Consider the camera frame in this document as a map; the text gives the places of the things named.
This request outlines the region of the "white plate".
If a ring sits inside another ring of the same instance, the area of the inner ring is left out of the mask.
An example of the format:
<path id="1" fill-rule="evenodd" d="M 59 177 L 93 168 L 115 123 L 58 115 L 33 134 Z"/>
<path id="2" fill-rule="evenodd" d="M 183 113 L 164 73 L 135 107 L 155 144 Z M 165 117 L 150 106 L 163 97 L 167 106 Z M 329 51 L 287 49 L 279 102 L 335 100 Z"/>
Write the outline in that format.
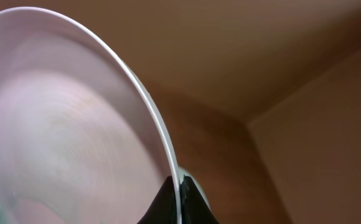
<path id="1" fill-rule="evenodd" d="M 179 169 L 149 93 L 79 22 L 0 11 L 0 223 L 138 223 Z"/>
<path id="2" fill-rule="evenodd" d="M 201 194 L 202 198 L 204 199 L 206 205 L 208 206 L 209 209 L 211 209 L 208 198 L 205 195 L 205 192 L 203 190 L 203 188 L 201 187 L 201 185 L 198 183 L 198 181 L 192 176 L 192 174 L 190 172 L 188 172 L 187 170 L 185 170 L 183 167 L 179 166 L 179 180 L 180 183 L 182 184 L 184 181 L 184 177 L 190 177 L 194 184 L 196 185 L 199 193 Z"/>

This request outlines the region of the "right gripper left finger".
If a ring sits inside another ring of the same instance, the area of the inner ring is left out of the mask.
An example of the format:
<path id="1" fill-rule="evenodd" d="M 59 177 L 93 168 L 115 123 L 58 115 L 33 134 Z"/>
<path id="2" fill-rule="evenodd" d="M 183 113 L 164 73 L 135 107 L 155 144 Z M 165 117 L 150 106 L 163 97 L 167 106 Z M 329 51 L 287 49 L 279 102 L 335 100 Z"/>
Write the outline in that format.
<path id="1" fill-rule="evenodd" d="M 168 176 L 138 224 L 176 224 L 177 206 L 171 176 Z"/>

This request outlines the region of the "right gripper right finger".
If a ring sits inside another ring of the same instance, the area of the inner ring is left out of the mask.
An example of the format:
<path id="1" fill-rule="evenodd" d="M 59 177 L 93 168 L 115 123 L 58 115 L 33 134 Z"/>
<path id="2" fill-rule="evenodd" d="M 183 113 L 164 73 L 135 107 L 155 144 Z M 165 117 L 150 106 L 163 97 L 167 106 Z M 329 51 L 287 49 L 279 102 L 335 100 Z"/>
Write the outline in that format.
<path id="1" fill-rule="evenodd" d="M 192 178 L 186 175 L 180 187 L 180 199 L 183 224 L 219 224 Z"/>

